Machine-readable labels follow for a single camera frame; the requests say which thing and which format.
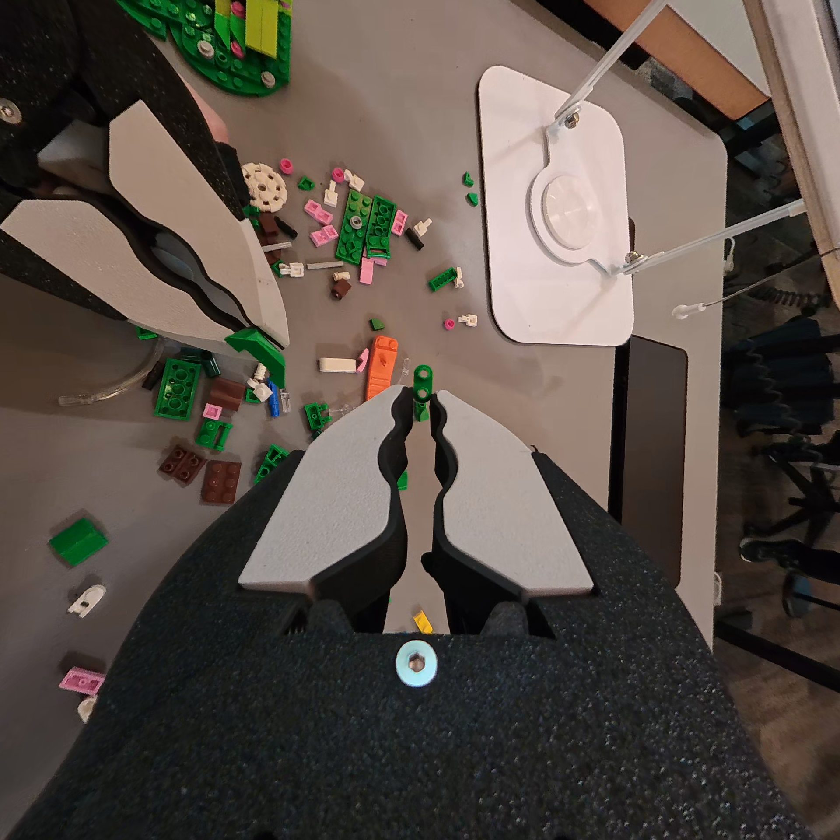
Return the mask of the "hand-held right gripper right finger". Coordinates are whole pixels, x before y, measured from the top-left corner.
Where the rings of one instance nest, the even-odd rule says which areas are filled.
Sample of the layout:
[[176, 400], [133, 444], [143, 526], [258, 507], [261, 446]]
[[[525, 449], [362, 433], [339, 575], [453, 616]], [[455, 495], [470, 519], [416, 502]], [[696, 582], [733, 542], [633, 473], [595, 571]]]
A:
[[514, 433], [448, 391], [430, 401], [434, 471], [432, 547], [423, 568], [444, 595], [449, 632], [478, 635], [502, 603], [582, 598], [595, 582], [536, 454]]

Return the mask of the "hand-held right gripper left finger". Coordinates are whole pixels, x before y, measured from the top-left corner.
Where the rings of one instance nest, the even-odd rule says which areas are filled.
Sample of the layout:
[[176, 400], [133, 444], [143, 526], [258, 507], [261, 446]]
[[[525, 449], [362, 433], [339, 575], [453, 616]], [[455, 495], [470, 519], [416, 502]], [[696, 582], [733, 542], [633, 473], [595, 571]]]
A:
[[290, 473], [239, 586], [337, 602], [355, 631], [381, 634], [406, 568], [397, 484], [412, 427], [413, 393], [393, 385], [318, 437]]

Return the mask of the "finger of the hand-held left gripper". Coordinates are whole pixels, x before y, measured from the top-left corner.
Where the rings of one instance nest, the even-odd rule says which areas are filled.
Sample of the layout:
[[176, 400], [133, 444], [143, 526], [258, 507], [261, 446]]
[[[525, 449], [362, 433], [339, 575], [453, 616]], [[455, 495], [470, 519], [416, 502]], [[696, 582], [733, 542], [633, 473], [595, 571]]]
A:
[[143, 101], [108, 126], [108, 175], [138, 214], [192, 250], [247, 322], [289, 345], [284, 302], [252, 224], [236, 218]]
[[[217, 199], [153, 219], [106, 198], [4, 198], [2, 216], [4, 234], [137, 326], [195, 344], [256, 326], [256, 235]], [[160, 262], [142, 240], [143, 224], [181, 243], [196, 275], [226, 292], [238, 314], [214, 304], [196, 277]]]

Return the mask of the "white round lego plate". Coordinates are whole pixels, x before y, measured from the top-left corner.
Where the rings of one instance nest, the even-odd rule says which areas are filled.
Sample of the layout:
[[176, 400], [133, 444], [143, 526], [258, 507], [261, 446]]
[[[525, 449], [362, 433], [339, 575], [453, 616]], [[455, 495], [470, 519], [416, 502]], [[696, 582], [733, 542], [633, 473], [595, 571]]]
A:
[[277, 213], [287, 202], [288, 192], [283, 177], [268, 164], [246, 163], [241, 173], [248, 188], [249, 203], [263, 213]]

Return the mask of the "brown lego plate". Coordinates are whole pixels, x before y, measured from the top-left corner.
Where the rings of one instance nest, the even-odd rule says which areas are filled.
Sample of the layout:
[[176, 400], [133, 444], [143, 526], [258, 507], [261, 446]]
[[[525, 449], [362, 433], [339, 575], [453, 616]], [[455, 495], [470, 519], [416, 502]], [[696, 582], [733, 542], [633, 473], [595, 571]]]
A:
[[235, 504], [242, 464], [238, 461], [211, 459], [206, 463], [200, 502], [211, 506]]
[[182, 487], [189, 487], [207, 463], [205, 457], [186, 446], [175, 444], [164, 457], [157, 471], [159, 475], [174, 480]]

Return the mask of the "round green lego model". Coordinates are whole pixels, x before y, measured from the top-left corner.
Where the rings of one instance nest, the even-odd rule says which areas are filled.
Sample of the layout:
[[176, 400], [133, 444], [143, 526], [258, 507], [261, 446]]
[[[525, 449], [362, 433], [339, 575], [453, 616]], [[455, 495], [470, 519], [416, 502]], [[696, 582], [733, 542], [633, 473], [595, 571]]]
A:
[[225, 91], [261, 98], [291, 70], [292, 1], [119, 1], [146, 31], [170, 39], [197, 73]]

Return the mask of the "long green lego plate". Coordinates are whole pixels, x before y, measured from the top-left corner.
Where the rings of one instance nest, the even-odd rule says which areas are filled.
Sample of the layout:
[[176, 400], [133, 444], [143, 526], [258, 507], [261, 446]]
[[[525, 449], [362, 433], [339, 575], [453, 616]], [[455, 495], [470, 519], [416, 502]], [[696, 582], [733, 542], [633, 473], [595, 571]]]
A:
[[373, 198], [357, 190], [349, 190], [342, 223], [338, 228], [336, 259], [354, 266], [361, 264], [372, 206]]
[[396, 210], [394, 202], [383, 196], [374, 196], [364, 242], [367, 258], [389, 259], [391, 257], [391, 236]]

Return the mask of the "white lego clip piece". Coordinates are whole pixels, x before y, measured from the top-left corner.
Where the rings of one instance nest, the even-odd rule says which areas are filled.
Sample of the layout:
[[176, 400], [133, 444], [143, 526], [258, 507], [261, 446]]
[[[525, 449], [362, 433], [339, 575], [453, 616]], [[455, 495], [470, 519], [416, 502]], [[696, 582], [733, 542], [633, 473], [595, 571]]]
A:
[[104, 584], [93, 584], [79, 594], [76, 600], [71, 603], [66, 612], [78, 618], [84, 618], [102, 601], [107, 593]]

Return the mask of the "pink lego plate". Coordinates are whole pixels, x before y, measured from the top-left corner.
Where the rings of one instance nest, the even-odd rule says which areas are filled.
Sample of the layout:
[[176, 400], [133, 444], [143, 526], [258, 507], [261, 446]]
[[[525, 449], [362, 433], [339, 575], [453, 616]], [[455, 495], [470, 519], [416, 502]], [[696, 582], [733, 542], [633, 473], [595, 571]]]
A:
[[63, 675], [59, 682], [61, 690], [67, 690], [84, 697], [95, 697], [106, 678], [106, 675], [89, 668], [73, 666]]

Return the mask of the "person's left hand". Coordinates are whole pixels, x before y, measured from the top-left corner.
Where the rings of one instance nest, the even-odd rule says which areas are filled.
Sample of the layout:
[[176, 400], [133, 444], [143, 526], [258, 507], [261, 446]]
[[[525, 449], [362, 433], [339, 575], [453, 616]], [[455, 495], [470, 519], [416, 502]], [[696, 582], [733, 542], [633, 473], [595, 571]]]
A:
[[209, 128], [213, 140], [221, 144], [230, 144], [230, 137], [228, 127], [216, 111], [206, 102], [200, 94], [182, 77], [182, 81], [187, 90], [191, 93], [198, 108], [200, 109], [203, 118]]

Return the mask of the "transparent curved plastic piece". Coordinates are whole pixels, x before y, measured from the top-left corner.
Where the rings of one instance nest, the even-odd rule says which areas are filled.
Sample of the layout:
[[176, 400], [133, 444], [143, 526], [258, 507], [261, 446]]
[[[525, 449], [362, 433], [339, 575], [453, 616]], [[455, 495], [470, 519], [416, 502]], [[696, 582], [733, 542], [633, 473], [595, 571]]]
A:
[[148, 357], [136, 372], [123, 378], [121, 381], [102, 387], [96, 392], [61, 395], [57, 398], [58, 406], [79, 407], [103, 403], [141, 386], [153, 368], [163, 359], [166, 345], [166, 338], [157, 338], [150, 349]]

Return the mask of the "black rectangular desk panel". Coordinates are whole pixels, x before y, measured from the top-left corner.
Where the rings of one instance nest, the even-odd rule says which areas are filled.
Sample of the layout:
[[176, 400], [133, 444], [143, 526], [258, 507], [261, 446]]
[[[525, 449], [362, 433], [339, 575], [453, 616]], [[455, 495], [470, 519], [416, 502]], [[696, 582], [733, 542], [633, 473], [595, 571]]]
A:
[[681, 577], [688, 359], [633, 335], [615, 353], [607, 510], [657, 564]]

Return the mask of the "orange brick separator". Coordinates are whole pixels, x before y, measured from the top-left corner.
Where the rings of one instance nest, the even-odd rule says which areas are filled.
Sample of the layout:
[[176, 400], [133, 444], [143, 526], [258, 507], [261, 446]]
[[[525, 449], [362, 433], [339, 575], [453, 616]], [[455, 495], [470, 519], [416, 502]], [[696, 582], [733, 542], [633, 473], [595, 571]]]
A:
[[398, 342], [396, 339], [384, 335], [378, 335], [374, 339], [367, 364], [366, 401], [378, 396], [392, 385], [397, 352]]

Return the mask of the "wooden book stand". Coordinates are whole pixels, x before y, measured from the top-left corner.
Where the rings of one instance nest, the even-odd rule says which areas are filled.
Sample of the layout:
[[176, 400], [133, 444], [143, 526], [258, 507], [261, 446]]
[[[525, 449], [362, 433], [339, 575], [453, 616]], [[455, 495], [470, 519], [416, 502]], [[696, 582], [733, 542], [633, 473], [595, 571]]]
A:
[[838, 301], [838, 2], [744, 3], [801, 198], [667, 251], [632, 251], [623, 134], [588, 98], [666, 5], [647, 2], [572, 92], [506, 66], [479, 79], [490, 304], [510, 340], [616, 347], [634, 326], [633, 274], [801, 214]]

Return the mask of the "black office chair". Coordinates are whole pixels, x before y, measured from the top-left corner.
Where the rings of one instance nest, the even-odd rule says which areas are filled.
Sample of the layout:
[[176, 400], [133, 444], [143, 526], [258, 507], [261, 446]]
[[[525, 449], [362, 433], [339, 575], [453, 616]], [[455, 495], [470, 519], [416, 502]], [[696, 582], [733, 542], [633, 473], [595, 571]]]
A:
[[817, 542], [838, 520], [838, 332], [824, 333], [810, 314], [741, 339], [721, 355], [721, 406], [741, 438], [772, 442], [753, 454], [790, 481], [791, 513], [746, 523], [739, 550], [749, 563], [784, 571], [782, 607], [803, 618], [814, 606], [838, 611], [812, 592], [812, 579], [838, 585], [838, 551]]

